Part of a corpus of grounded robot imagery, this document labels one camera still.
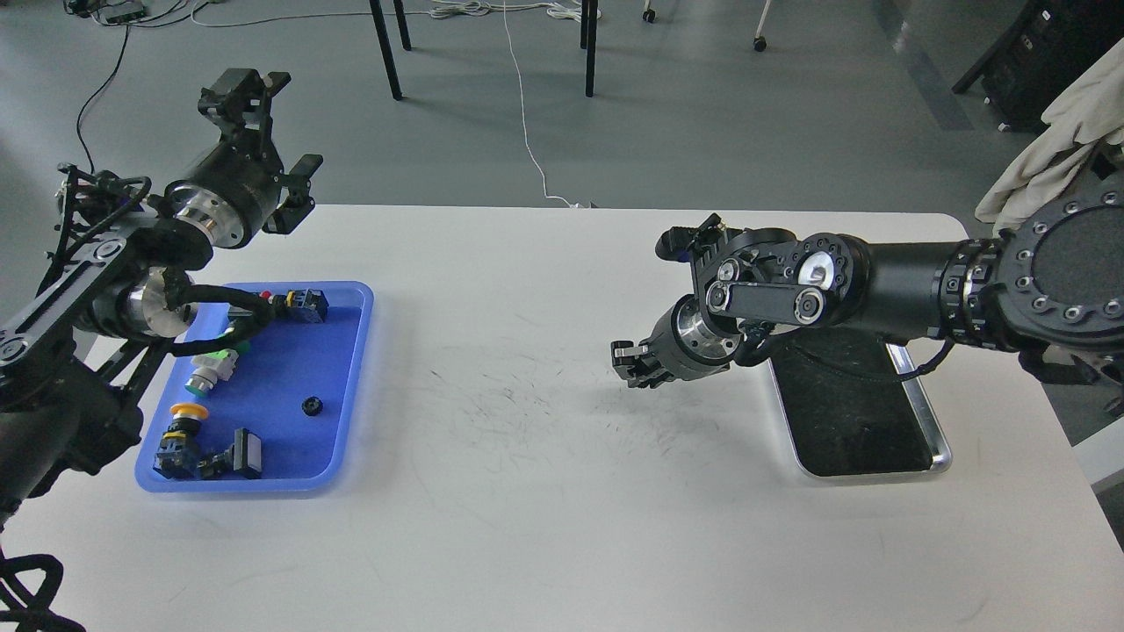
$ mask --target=white cloth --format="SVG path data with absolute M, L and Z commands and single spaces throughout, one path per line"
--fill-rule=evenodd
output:
M 1042 205 L 1061 196 L 1098 142 L 1124 142 L 1124 39 L 1058 96 L 1042 112 L 1050 127 L 1004 171 L 976 207 L 995 234 L 1017 228 Z

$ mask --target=black electrical connector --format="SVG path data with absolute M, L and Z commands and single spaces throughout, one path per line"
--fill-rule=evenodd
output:
M 300 409 L 309 417 L 315 417 L 324 412 L 324 401 L 319 397 L 312 396 L 300 404 Z
M 167 479 L 209 480 L 226 472 L 262 478 L 262 440 L 246 428 L 234 431 L 234 443 L 221 452 L 203 454 L 196 441 L 207 408 L 182 403 L 172 406 L 172 423 L 160 441 L 152 469 Z

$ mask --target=black cable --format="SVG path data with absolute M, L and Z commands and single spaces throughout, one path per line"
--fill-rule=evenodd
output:
M 35 593 L 28 590 L 19 580 L 17 574 L 28 570 L 43 571 L 43 581 Z M 58 594 L 63 583 L 63 565 L 54 556 L 34 554 L 19 558 L 6 558 L 0 549 L 0 579 L 19 596 L 20 601 L 0 585 L 0 597 L 9 608 L 0 611 L 0 622 L 17 623 L 17 630 L 34 630 L 44 632 L 85 632 L 85 628 L 70 619 L 51 612 L 51 602 Z
M 90 147 L 87 146 L 85 138 L 82 137 L 82 117 L 85 116 L 85 108 L 90 106 L 90 102 L 93 101 L 96 98 L 98 98 L 98 94 L 101 94 L 106 90 L 106 88 L 108 88 L 109 84 L 112 83 L 114 78 L 117 76 L 117 71 L 121 69 L 121 60 L 125 58 L 125 47 L 129 43 L 129 31 L 132 30 L 132 28 L 133 28 L 132 25 L 125 25 L 125 39 L 121 40 L 121 52 L 117 54 L 117 63 L 114 64 L 114 72 L 109 73 L 109 76 L 106 78 L 106 81 L 102 82 L 102 84 L 97 90 L 93 91 L 93 94 L 90 94 L 90 98 L 87 99 L 84 103 L 82 103 L 82 109 L 78 111 L 78 119 L 74 121 L 74 130 L 78 132 L 79 143 L 82 143 L 82 151 L 85 152 L 85 160 L 90 162 L 91 173 L 93 172 L 93 156 L 90 155 Z
M 58 198 L 58 215 L 62 216 L 62 220 L 58 223 L 58 243 L 55 244 L 55 252 L 51 255 L 51 264 L 47 265 L 47 271 L 43 274 L 43 280 L 39 281 L 39 289 L 35 296 L 39 296 L 51 287 L 51 283 L 57 281 L 62 274 L 63 265 L 65 265 L 66 244 L 70 242 L 70 235 L 74 227 L 74 195 L 71 192 L 73 187 L 78 187 L 78 178 L 71 170 L 66 174 L 66 182 L 63 183 L 62 195 Z
M 148 191 L 152 190 L 152 179 L 147 177 L 130 178 L 128 180 L 120 180 L 117 183 L 121 186 L 140 184 L 140 188 L 137 189 L 132 196 L 129 196 L 129 199 L 125 200 L 125 204 L 117 207 L 117 210 L 110 213 L 108 216 L 106 216 L 105 219 L 91 226 L 85 233 L 82 234 L 81 237 L 74 240 L 74 243 L 71 244 L 71 246 L 66 249 L 66 252 L 63 254 L 63 261 L 62 263 L 60 263 L 60 265 L 65 265 L 66 262 L 70 261 L 74 256 L 74 254 L 78 253 L 79 249 L 90 243 L 90 240 L 92 240 L 93 237 L 96 237 L 101 233 L 105 233 L 106 229 L 112 226 L 115 222 L 120 219 L 123 215 L 125 215 L 129 210 L 133 210 L 134 208 L 137 208 L 138 205 L 140 204 L 140 200 L 143 200 L 145 196 L 148 195 Z
M 900 373 L 892 377 L 855 371 L 850 367 L 843 367 L 841 364 L 836 364 L 822 355 L 817 355 L 808 351 L 807 349 L 804 349 L 803 346 L 796 344 L 796 342 L 789 342 L 788 347 L 792 350 L 792 352 L 795 352 L 797 355 L 799 355 L 803 360 L 812 362 L 813 364 L 816 364 L 822 369 L 840 377 L 870 383 L 901 383 L 915 378 L 919 378 L 922 376 L 927 376 L 928 373 L 935 371 L 936 368 L 941 364 L 941 362 L 943 362 L 944 359 L 949 356 L 949 353 L 952 351 L 952 347 L 954 345 L 955 343 L 952 340 L 944 341 L 944 346 L 942 346 L 941 351 L 937 351 L 936 355 L 930 359 L 928 362 L 925 362 L 924 364 L 917 367 L 915 370 L 909 371 L 908 373 Z
M 250 340 L 261 333 L 266 325 L 273 322 L 274 316 L 273 307 L 268 300 L 255 294 L 234 288 L 190 286 L 184 288 L 179 296 L 169 298 L 169 307 L 178 307 L 189 303 L 227 303 L 235 307 L 248 309 L 253 316 L 234 319 L 230 333 L 217 338 L 178 342 L 173 344 L 171 353 L 176 358 L 232 349 L 239 342 Z

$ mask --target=power strip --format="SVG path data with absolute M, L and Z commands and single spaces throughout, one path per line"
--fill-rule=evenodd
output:
M 148 9 L 139 0 L 127 0 L 120 4 L 105 7 L 98 16 L 106 24 L 127 24 L 148 15 Z

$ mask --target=gray floor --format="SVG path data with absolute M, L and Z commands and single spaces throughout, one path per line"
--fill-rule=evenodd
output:
M 655 0 L 660 17 L 649 25 L 641 0 L 602 0 L 593 99 L 582 94 L 577 24 L 511 15 L 531 142 L 551 192 L 601 207 L 946 213 L 987 235 L 971 211 L 1031 136 L 996 132 L 978 87 L 963 97 L 944 87 L 1022 2 L 783 0 L 758 54 L 750 40 L 762 3 Z M 312 6 L 230 0 L 199 18 Z M 293 82 L 275 103 L 274 136 L 290 161 L 325 155 L 320 202 L 556 204 L 543 199 L 523 146 L 501 17 L 413 16 L 410 30 L 415 51 L 396 47 L 407 100 L 395 102 L 370 17 L 134 29 L 119 76 L 85 120 L 94 161 L 167 182 L 216 137 L 194 111 L 201 85 L 228 66 L 284 70 Z M 57 0 L 0 9 L 0 318 L 31 298 L 54 238 L 54 165 L 84 164 L 74 117 L 123 35 L 65 16 Z M 1089 422 L 1082 410 L 1102 397 L 1052 396 L 1073 400 L 1059 407 L 1075 423 Z

